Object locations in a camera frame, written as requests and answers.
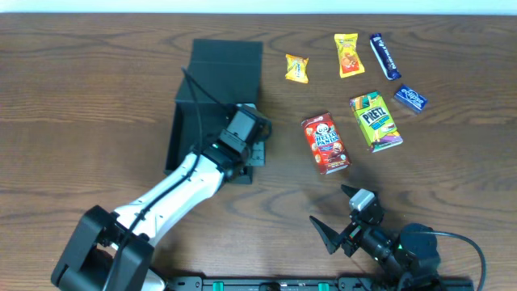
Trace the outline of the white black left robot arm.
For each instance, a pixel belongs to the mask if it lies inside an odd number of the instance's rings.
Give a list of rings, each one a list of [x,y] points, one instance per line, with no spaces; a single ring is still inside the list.
[[[271,121],[239,105],[217,139],[187,154],[163,181],[108,212],[99,205],[79,220],[51,275],[60,290],[164,290],[150,268],[161,238],[196,205],[235,179],[253,147],[271,135]]]

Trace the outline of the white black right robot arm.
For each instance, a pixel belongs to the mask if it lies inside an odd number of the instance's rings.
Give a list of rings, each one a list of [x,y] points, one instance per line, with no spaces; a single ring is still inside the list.
[[[437,238],[431,228],[412,223],[399,232],[381,226],[384,220],[378,195],[364,188],[342,185],[349,197],[351,222],[341,232],[311,216],[327,251],[332,255],[342,249],[352,257],[361,249],[385,271],[389,288],[396,290],[445,290],[437,268],[441,262]]]

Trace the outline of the black gift box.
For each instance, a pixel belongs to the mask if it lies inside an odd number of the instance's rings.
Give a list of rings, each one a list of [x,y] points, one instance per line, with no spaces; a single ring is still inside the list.
[[[257,41],[195,39],[188,73],[200,108],[204,142],[214,142],[232,120],[235,107],[253,107],[259,97],[263,44]],[[199,143],[190,88],[183,80],[175,110],[164,173],[171,174]]]

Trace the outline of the red Hello Panda box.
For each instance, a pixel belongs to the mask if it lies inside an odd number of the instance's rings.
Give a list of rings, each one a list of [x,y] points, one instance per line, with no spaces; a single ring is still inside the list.
[[[303,120],[301,127],[321,175],[351,165],[351,158],[329,112]]]

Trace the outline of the yellow green Pretz box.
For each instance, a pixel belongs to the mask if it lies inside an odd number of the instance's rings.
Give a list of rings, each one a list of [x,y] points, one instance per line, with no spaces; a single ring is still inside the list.
[[[379,91],[352,98],[349,105],[372,153],[403,143],[403,138]]]

